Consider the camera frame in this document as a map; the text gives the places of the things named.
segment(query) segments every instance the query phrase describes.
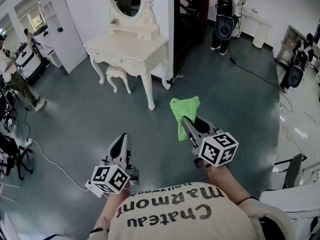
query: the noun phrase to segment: pants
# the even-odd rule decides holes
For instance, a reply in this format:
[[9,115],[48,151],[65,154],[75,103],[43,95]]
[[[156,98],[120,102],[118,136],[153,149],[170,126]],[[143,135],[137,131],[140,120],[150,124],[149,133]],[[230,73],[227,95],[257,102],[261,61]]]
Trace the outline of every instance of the pants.
[[27,83],[17,72],[11,75],[11,80],[8,82],[8,86],[21,93],[32,106],[35,107],[37,105],[37,100],[31,93]]
[[[239,21],[239,17],[237,17],[236,15],[233,15],[232,17],[233,19],[233,29],[235,29],[236,25],[238,24]],[[222,54],[224,54],[227,51],[227,47],[230,43],[230,39],[229,40],[221,40],[216,33],[216,28],[214,28],[213,30],[213,35],[212,35],[212,48],[218,48],[221,45],[221,50],[220,52]]]
[[121,12],[128,16],[132,16],[131,2],[132,0],[116,0],[116,5],[118,6]]
[[290,88],[289,76],[290,76],[290,72],[291,72],[291,69],[292,69],[292,67],[294,66],[294,64],[295,64],[295,62],[294,62],[294,60],[292,59],[291,62],[290,62],[290,64],[289,64],[288,69],[287,69],[286,72],[285,72],[285,75],[284,75],[284,77],[283,77],[283,79],[282,79],[282,82],[281,82],[281,84],[280,84],[280,87],[281,87],[282,89],[284,89],[284,88],[289,89],[289,88]]

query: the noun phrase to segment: green cloth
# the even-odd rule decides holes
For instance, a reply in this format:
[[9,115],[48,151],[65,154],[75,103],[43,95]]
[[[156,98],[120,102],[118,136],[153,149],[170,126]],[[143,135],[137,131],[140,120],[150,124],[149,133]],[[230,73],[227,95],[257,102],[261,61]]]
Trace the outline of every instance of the green cloth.
[[187,133],[182,125],[182,118],[186,116],[195,123],[199,106],[200,100],[198,96],[182,100],[173,98],[170,101],[171,110],[178,122],[178,137],[180,142],[188,139]]

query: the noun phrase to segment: mirror frame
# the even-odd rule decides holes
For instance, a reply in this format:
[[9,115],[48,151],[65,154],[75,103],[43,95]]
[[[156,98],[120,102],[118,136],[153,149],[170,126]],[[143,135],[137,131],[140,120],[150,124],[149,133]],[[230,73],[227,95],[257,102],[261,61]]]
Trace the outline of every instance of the mirror frame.
[[110,10],[109,18],[112,20],[113,18],[118,19],[122,23],[133,23],[136,22],[141,16],[143,15],[146,7],[146,0],[141,0],[139,11],[135,16],[128,16],[125,15],[120,9],[118,8],[115,0],[107,0],[107,5]]

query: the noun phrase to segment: white cabinet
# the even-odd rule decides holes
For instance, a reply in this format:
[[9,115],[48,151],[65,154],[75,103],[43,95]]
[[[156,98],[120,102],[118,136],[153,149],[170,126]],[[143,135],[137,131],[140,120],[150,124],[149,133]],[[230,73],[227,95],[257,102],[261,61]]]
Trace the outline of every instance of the white cabinet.
[[86,57],[66,0],[39,0],[49,28],[49,42],[65,70],[70,73]]

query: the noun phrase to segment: black pants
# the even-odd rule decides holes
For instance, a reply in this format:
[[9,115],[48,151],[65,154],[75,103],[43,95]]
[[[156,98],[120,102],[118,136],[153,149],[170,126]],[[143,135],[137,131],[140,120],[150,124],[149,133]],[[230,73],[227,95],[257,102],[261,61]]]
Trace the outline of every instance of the black pants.
[[290,64],[289,64],[289,67],[288,69],[286,70],[285,72],[285,75],[282,79],[282,82],[280,84],[280,87],[282,89],[286,88],[286,89],[289,89],[290,88],[290,84],[289,84],[289,76],[290,76],[290,72],[291,72],[291,69],[292,67],[294,66],[295,62],[294,62],[294,59],[291,60]]
[[[233,15],[232,19],[233,19],[233,29],[235,29],[236,25],[238,24],[239,17],[237,17],[236,15]],[[230,39],[229,40],[221,40],[217,36],[216,28],[214,28],[213,35],[212,35],[212,45],[211,45],[211,47],[212,48],[218,48],[221,45],[220,52],[222,54],[224,54],[227,51],[227,47],[229,45]]]

